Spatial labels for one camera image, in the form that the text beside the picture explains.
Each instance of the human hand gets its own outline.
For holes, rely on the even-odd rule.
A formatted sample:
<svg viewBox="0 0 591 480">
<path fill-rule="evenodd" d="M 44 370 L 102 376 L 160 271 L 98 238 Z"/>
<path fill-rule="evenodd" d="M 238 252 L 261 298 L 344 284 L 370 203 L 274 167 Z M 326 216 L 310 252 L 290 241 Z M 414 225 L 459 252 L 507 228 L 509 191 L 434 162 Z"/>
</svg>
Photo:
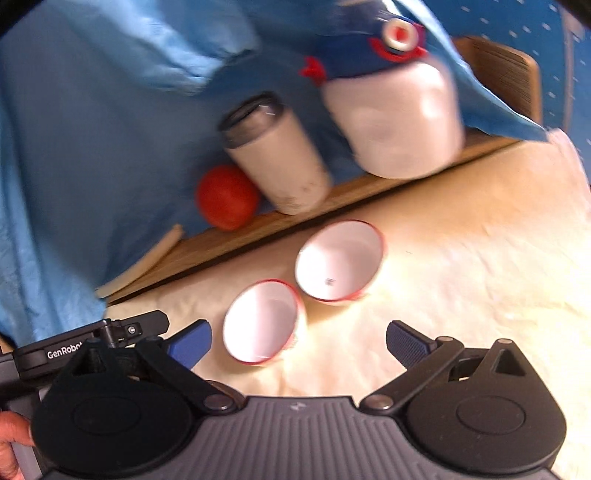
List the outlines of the human hand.
<svg viewBox="0 0 591 480">
<path fill-rule="evenodd" d="M 31 423 L 12 411 L 0 412 L 0 480 L 25 480 L 12 451 L 12 442 L 32 447 Z"/>
</svg>

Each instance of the tomato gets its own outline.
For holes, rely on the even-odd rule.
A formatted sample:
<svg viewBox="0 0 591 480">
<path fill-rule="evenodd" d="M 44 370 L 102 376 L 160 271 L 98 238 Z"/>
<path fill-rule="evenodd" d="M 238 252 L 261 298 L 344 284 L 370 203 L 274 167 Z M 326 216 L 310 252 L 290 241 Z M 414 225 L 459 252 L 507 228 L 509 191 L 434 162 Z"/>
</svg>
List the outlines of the tomato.
<svg viewBox="0 0 591 480">
<path fill-rule="evenodd" d="M 248 224 L 261 201 L 261 194 L 236 165 L 221 165 L 208 171 L 195 191 L 195 203 L 203 217 L 221 230 L 232 231 Z"/>
</svg>

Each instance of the bowl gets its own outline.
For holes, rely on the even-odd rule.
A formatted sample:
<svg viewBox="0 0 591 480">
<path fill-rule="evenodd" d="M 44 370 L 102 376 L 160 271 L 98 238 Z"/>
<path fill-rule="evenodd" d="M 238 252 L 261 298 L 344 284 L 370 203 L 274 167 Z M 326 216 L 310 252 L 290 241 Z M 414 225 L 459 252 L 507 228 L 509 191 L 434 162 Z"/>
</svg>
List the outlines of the bowl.
<svg viewBox="0 0 591 480">
<path fill-rule="evenodd" d="M 335 222 L 304 244 L 295 262 L 295 279 L 307 295 L 322 303 L 359 300 L 374 282 L 385 251 L 383 234 L 370 223 Z"/>
<path fill-rule="evenodd" d="M 296 289 L 274 278 L 246 288 L 230 305 L 222 337 L 240 363 L 263 365 L 291 349 L 301 338 L 306 311 Z"/>
</svg>

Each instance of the gray ribbed panel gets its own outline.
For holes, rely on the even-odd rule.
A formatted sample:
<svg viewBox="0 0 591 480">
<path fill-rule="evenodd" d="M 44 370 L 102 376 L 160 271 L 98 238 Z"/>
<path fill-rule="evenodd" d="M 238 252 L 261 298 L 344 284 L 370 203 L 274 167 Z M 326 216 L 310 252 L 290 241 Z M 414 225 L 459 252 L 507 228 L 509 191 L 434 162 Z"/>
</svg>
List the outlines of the gray ribbed panel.
<svg viewBox="0 0 591 480">
<path fill-rule="evenodd" d="M 50 473 L 46 480 L 70 480 Z M 396 423 L 348 398 L 251 397 L 246 409 L 203 422 L 168 465 L 137 480 L 474 480 L 418 453 Z M 558 480 L 548 471 L 519 480 Z"/>
</svg>

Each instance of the white logo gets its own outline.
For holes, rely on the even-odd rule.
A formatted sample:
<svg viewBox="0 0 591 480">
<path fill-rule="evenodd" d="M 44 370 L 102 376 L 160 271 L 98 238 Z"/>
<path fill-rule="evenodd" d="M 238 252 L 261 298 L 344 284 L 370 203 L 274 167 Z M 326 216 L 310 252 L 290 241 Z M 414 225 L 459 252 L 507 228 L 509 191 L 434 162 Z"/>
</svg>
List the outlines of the white logo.
<svg viewBox="0 0 591 480">
<path fill-rule="evenodd" d="M 290 405 L 290 408 L 291 408 L 293 411 L 297 411 L 297 412 L 299 412 L 300 410 L 304 410 L 304 408 L 306 408 L 307 406 L 308 406 L 308 405 L 306 405 L 305 403 L 302 403 L 301 401 L 298 401 L 298 402 L 292 403 L 292 404 Z"/>
<path fill-rule="evenodd" d="M 68 345 L 68 346 L 63 346 L 60 349 L 55 350 L 54 352 L 47 352 L 47 358 L 49 360 L 51 360 L 51 359 L 57 358 L 59 356 L 64 356 L 64 355 L 68 355 L 69 353 L 74 353 L 81 346 L 82 346 L 82 342 L 78 342 L 78 343 Z"/>
</svg>

